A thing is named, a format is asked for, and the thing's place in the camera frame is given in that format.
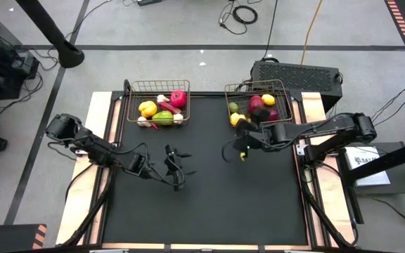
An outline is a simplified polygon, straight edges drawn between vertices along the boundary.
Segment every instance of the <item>white paper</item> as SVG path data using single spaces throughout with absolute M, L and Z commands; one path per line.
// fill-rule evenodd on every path
M 356 169 L 367 162 L 379 158 L 378 150 L 374 147 L 346 147 L 346 156 L 350 169 Z M 390 184 L 390 180 L 385 171 L 356 181 L 357 186 L 379 186 L 386 184 Z

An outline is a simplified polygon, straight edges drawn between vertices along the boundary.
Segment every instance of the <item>red pepper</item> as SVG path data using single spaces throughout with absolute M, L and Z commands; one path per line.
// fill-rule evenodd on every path
M 159 102 L 158 104 L 160 105 L 160 107 L 161 107 L 163 110 L 168 110 L 168 111 L 170 111 L 172 114 L 181 113 L 180 109 L 174 107 L 173 105 L 170 105 L 170 104 L 167 103 L 167 102 Z
M 173 91 L 170 103 L 176 108 L 184 107 L 187 103 L 186 93 L 181 90 Z

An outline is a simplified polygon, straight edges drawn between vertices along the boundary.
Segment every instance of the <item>black table surface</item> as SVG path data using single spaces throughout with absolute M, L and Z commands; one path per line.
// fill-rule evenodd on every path
M 151 160 L 165 174 L 165 145 L 193 156 L 183 160 L 185 188 L 118 172 L 108 201 L 103 242 L 223 245 L 307 245 L 307 231 L 293 149 L 250 152 L 241 162 L 232 148 L 225 163 L 221 147 L 234 137 L 226 99 L 192 98 L 187 125 L 140 128 L 126 122 L 125 148 L 148 144 Z

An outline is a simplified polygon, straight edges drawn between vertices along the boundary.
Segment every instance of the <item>gray floor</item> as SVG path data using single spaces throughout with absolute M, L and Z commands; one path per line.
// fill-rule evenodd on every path
M 41 2 L 62 32 L 71 32 L 82 0 Z M 90 0 L 87 12 L 101 2 Z M 302 45 L 316 3 L 316 0 L 280 0 L 271 44 Z M 113 0 L 84 21 L 77 44 L 266 44 L 274 1 L 264 0 L 253 6 L 259 13 L 259 20 L 248 26 L 247 33 L 241 37 L 218 26 L 217 19 L 224 4 L 225 1 L 218 0 L 166 0 L 152 6 L 125 7 L 121 0 Z M 0 20 L 24 44 L 48 44 L 15 1 L 0 1 Z M 234 22 L 227 25 L 242 29 Z M 383 0 L 325 0 L 309 44 L 404 45 Z M 221 91 L 225 84 L 249 78 L 253 61 L 260 59 L 263 53 L 199 49 L 85 51 L 84 63 L 66 70 L 51 116 L 67 112 L 84 121 L 92 92 L 120 90 L 124 79 L 188 79 L 194 91 Z M 302 52 L 270 51 L 269 54 L 283 63 L 299 63 Z M 51 64 L 48 60 L 42 62 L 47 66 Z M 405 87 L 403 51 L 308 51 L 304 63 L 340 68 L 345 82 L 338 112 L 372 115 Z M 30 101 L 14 105 L 0 116 L 0 136 L 10 142 L 8 150 L 0 153 L 0 224 L 6 218 L 57 73 L 58 67 L 41 72 L 44 88 Z M 381 115 L 381 119 L 391 115 L 404 99 L 405 93 Z M 1 101 L 0 105 L 6 103 L 8 101 Z M 405 107 L 378 126 L 376 141 L 405 142 Z M 74 163 L 46 148 L 46 142 L 41 143 L 15 223 L 46 223 L 49 230 L 46 246 L 52 247 Z M 405 213 L 405 195 L 385 199 Z M 359 226 L 358 245 L 365 249 L 405 252 L 405 221 L 378 202 L 360 199 L 360 204 L 365 224 Z

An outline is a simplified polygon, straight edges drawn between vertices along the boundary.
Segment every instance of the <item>orange striped tape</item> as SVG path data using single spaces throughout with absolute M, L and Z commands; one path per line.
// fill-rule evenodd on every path
M 394 16 L 394 19 L 397 21 L 399 29 L 401 30 L 404 39 L 405 39 L 405 22 L 404 18 L 401 15 L 401 11 L 398 9 L 398 5 L 395 1 L 390 1 L 387 0 L 388 6 L 390 7 L 390 10 L 392 10 L 392 14 Z
M 37 234 L 35 234 L 35 240 L 32 244 L 32 249 L 41 249 L 43 247 L 43 242 L 45 241 L 46 236 L 46 226 L 39 225 Z

